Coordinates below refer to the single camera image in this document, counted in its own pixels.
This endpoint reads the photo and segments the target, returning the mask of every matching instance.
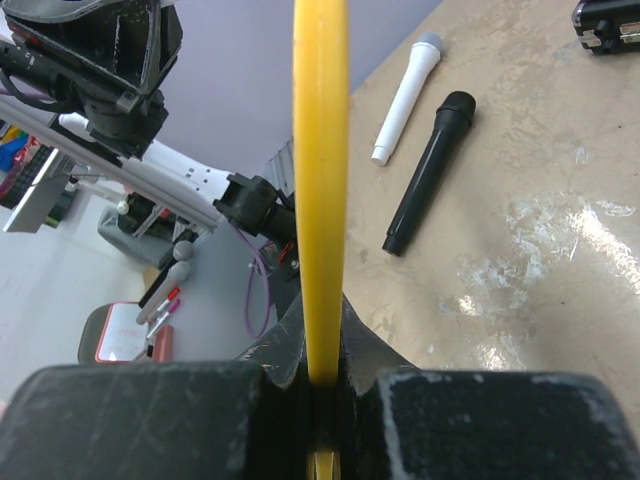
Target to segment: small whiteboard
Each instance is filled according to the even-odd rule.
[[[136,323],[139,313],[137,303],[111,305],[96,351],[97,362],[130,362],[146,348],[148,326]]]

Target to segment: white cylinder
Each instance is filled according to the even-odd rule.
[[[129,213],[129,204],[125,200],[122,200],[116,205],[116,210],[119,215],[126,215]]]
[[[378,165],[385,166],[393,154],[427,76],[440,61],[441,50],[442,40],[435,33],[423,34],[411,47],[409,66],[371,155],[371,160]]]
[[[87,131],[89,120],[77,113],[63,113],[58,117],[58,123],[73,133],[76,137],[80,137],[87,142],[94,143],[95,138]]]

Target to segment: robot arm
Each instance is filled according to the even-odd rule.
[[[15,45],[0,43],[0,81],[29,106],[84,116],[90,135],[108,151],[141,158],[168,116],[159,87],[182,43],[175,7],[166,5],[5,0]],[[13,78],[52,103],[24,95]]]

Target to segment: gray wall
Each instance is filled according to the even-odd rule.
[[[355,89],[441,0],[351,0]],[[182,0],[159,138],[208,165],[260,173],[291,136],[292,0]]]

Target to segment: black camera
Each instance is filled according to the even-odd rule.
[[[572,19],[582,46],[596,54],[640,48],[640,0],[582,0]]]
[[[159,0],[4,0],[16,45],[0,42],[0,82],[22,103],[89,120],[109,151],[142,157],[168,112],[159,86],[176,62],[182,28]],[[23,94],[15,77],[48,95]]]

